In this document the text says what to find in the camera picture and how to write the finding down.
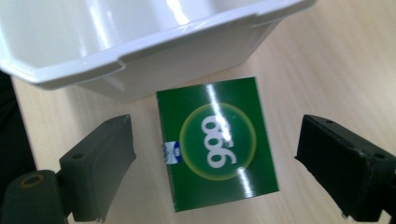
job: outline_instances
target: light wood surface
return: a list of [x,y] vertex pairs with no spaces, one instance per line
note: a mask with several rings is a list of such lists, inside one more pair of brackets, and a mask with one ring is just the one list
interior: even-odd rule
[[[101,122],[131,114],[137,159],[108,224],[354,223],[293,157],[304,114],[332,119],[396,155],[395,0],[319,0],[283,20],[245,63],[186,85],[251,76],[280,192],[180,213],[173,210],[154,95],[125,104],[80,87],[42,91],[17,79],[14,86],[39,169],[58,171],[59,158]],[[388,222],[383,213],[380,223]]]

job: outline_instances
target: white container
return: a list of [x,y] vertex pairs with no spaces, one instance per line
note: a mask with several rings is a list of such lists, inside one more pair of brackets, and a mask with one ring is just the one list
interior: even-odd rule
[[243,62],[315,0],[2,0],[0,68],[129,101]]

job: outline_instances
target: green box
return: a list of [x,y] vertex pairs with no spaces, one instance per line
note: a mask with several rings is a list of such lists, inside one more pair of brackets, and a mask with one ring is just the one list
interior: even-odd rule
[[254,77],[157,99],[177,212],[278,191]]

